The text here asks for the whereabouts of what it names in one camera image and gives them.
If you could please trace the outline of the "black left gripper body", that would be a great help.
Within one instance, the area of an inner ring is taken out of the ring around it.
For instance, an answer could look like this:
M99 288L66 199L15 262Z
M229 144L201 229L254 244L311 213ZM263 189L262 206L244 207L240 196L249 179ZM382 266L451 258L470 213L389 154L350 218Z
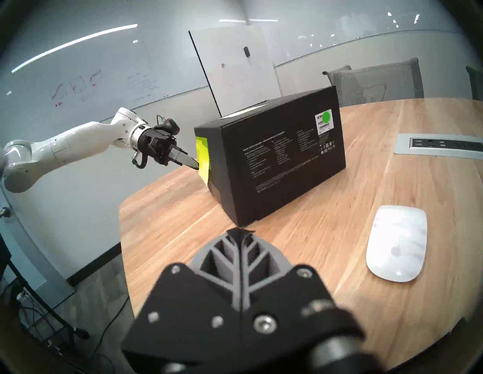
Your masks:
M169 162L181 165L181 162L170 156L172 149L176 147L175 135L180 131L176 122L170 118L162 118L163 123L155 127L140 124L133 132L135 154L131 159L132 164L138 169L147 165L148 157L153 158L158 164L167 166Z

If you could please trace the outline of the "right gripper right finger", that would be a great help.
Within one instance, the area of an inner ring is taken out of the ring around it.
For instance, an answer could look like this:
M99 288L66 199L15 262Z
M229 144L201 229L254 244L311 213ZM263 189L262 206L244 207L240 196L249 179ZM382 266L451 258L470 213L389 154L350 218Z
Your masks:
M364 332L317 271L240 229L243 373L364 373Z

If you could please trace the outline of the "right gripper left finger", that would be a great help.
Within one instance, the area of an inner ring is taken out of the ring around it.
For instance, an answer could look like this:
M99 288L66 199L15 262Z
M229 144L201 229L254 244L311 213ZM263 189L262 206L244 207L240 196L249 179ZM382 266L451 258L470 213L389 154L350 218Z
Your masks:
M237 345L241 313L241 232L232 228L189 263L160 273L121 344L135 373L198 366Z

